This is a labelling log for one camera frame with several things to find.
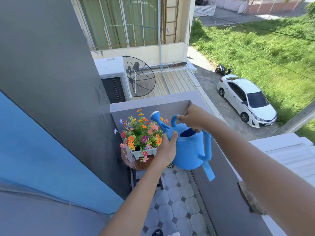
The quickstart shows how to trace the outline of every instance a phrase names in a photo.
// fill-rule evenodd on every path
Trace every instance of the blue watering can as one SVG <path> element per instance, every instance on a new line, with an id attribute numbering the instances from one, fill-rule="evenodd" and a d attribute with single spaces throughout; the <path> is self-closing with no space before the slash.
<path id="1" fill-rule="evenodd" d="M 170 140 L 173 131 L 177 131 L 178 138 L 176 141 L 176 155 L 173 160 L 175 166 L 184 169 L 192 170 L 199 166 L 203 166 L 209 181 L 215 178 L 215 175 L 208 163 L 211 159 L 211 135 L 202 130 L 200 133 L 195 132 L 187 127 L 185 123 L 176 124 L 177 114 L 172 117 L 171 127 L 163 123 L 160 119 L 160 112 L 151 113 L 151 120 L 158 123 L 162 131 L 167 133 Z M 205 136 L 206 155 L 203 148 L 203 135 Z"/>

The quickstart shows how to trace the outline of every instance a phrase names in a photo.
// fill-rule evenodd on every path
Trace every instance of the black mesh satellite dish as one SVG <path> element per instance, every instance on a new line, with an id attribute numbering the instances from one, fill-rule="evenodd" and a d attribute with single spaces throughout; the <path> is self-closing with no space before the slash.
<path id="1" fill-rule="evenodd" d="M 127 63 L 127 76 L 131 95 L 141 97 L 152 92 L 155 87 L 155 75 L 152 69 L 142 60 L 124 56 Z"/>

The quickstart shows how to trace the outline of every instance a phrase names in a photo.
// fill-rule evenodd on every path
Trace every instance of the car wheel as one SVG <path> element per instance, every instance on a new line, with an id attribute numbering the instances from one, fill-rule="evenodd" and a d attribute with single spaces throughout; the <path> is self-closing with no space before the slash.
<path id="1" fill-rule="evenodd" d="M 241 113 L 241 119 L 243 122 L 248 122 L 250 120 L 250 117 L 247 113 Z"/>
<path id="2" fill-rule="evenodd" d="M 223 88 L 220 88 L 220 89 L 219 89 L 219 95 L 220 95 L 221 97 L 224 97 L 224 89 L 223 89 Z"/>

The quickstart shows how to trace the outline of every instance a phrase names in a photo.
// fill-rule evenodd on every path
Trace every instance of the artificial flower arrangement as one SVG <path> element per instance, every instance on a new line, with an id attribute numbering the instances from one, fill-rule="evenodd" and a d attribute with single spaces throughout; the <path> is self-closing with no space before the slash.
<path id="1" fill-rule="evenodd" d="M 120 143 L 120 147 L 131 150 L 136 159 L 146 162 L 149 159 L 147 155 L 155 155 L 162 142 L 163 131 L 156 122 L 146 119 L 141 110 L 137 111 L 139 113 L 138 120 L 132 116 L 129 117 L 129 120 L 123 121 L 120 119 L 120 124 L 123 124 L 126 129 L 121 133 L 119 132 L 122 139 L 124 139 L 123 143 Z M 168 120 L 164 120 L 162 117 L 161 121 L 168 123 Z"/>

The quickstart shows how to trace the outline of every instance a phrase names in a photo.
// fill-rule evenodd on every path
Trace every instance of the black scooter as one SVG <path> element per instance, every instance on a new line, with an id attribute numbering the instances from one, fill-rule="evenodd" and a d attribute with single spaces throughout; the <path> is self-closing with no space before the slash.
<path id="1" fill-rule="evenodd" d="M 227 72 L 225 72 L 226 71 L 226 68 L 222 65 L 222 64 L 219 64 L 218 65 L 218 68 L 216 68 L 215 69 L 215 72 L 218 74 L 218 73 L 221 73 L 221 74 L 223 74 L 223 75 L 229 75 L 230 73 L 232 73 L 233 72 L 233 69 L 231 68 L 232 67 L 232 65 L 230 64 L 229 65 L 229 69 L 227 70 Z"/>

